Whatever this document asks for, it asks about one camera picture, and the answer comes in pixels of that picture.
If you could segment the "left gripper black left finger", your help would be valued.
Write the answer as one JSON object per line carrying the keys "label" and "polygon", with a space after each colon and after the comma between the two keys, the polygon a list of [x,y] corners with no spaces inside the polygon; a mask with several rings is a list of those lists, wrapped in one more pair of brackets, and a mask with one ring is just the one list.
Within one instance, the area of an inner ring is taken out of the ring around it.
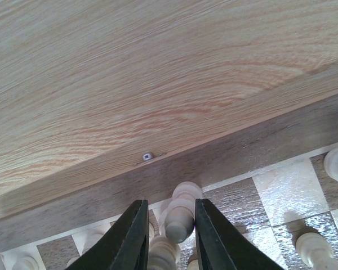
{"label": "left gripper black left finger", "polygon": [[113,227],[68,269],[147,269],[148,252],[148,201],[135,200]]}

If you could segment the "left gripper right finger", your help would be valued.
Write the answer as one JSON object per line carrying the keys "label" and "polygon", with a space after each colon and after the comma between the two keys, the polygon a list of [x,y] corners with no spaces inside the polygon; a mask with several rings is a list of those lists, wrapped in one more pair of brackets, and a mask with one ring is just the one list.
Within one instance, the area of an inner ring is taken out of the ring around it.
{"label": "left gripper right finger", "polygon": [[199,269],[282,269],[249,242],[209,199],[195,201]]}

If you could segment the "white bishop king side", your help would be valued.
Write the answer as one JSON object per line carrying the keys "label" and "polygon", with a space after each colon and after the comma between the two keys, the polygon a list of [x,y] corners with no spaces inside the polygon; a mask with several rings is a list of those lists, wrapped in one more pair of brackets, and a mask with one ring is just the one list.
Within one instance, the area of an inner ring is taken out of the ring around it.
{"label": "white bishop king side", "polygon": [[175,244],[184,242],[193,232],[195,201],[203,198],[202,189],[193,182],[182,182],[172,193],[164,219],[166,237]]}

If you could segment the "white chess piece pair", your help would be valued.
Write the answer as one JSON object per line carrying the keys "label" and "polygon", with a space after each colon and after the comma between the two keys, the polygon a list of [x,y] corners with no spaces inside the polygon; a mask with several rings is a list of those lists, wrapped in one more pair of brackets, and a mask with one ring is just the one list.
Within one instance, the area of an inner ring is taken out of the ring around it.
{"label": "white chess piece pair", "polygon": [[178,222],[167,226],[168,238],[155,233],[155,226],[149,221],[149,253],[147,269],[177,269],[176,263],[180,258],[179,240],[184,230]]}

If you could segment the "white chess piece tall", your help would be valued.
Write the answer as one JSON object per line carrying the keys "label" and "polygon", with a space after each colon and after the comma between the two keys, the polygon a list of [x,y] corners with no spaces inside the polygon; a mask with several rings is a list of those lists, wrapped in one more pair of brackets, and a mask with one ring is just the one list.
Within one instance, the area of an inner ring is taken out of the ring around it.
{"label": "white chess piece tall", "polygon": [[90,250],[102,237],[104,233],[96,229],[87,230],[83,242],[82,255]]}

